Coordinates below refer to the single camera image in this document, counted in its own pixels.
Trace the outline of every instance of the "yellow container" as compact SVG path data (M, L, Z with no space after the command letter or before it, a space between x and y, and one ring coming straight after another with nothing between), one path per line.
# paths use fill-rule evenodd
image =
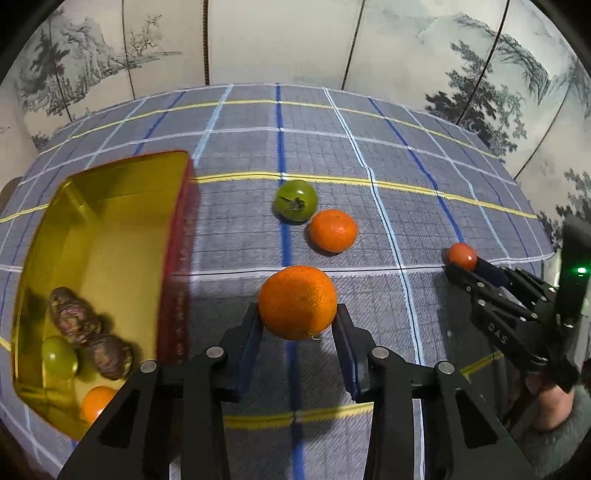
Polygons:
M14 387L21 399L74 439L88 425L79 405L97 385L118 389L78 349L79 373L52 376L41 343L60 335L47 309L50 291L68 287L88 301L103 331L145 359L185 358L188 289L173 277L190 269L198 202L193 166L182 151L129 158L69 177L43 216L29 249L14 313Z

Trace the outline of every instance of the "metal screw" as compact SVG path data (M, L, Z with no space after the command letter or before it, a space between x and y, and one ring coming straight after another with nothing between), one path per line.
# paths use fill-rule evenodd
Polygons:
M223 348L220 346L211 346L207 349L209 358L220 358L223 355Z
M455 367L450 362L441 362L437 368L442 374L451 375L455 372Z
M139 366L139 369L143 373L149 374L150 372L156 370L156 362L154 360L146 360L145 362L142 362L142 364Z
M390 352L388 352L388 349L384 348L383 346L377 346L376 348L371 350L371 354L375 358L386 358L390 354Z

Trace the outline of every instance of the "painted bare tree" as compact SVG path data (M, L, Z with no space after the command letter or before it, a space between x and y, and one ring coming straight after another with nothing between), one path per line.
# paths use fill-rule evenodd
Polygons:
M158 46L158 41L162 39L160 18L162 15L148 15L141 30L130 30L127 33L127 45L133 57L141 57L149 48Z

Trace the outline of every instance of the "tangerine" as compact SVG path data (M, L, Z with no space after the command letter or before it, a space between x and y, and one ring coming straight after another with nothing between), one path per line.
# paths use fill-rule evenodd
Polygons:
M86 421L90 424L94 423L116 393L116 390L104 385L89 390L82 400L82 414Z
M305 340L325 330L335 318L336 303L328 275L302 265L267 278L258 297L263 324L285 340Z
M322 250L339 254L350 248L357 238L357 223L341 210L323 210L317 213L308 232L310 240Z
M478 257L470 245L458 242L447 251L447 260L471 272L476 268Z

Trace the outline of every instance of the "cherry tomato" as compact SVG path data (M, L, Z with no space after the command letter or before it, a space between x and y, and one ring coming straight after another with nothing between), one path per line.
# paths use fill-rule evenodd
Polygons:
M316 212L318 195L308 182L290 180L277 190L273 207L292 222L305 222Z
M447 260L471 272L476 267L478 258L470 245L458 242L447 251Z
M92 424L116 393L113 388L102 385L91 389L82 400L82 414L86 421Z
M63 380L69 380L78 371L76 348L64 338L52 336L41 344L41 359L47 372Z

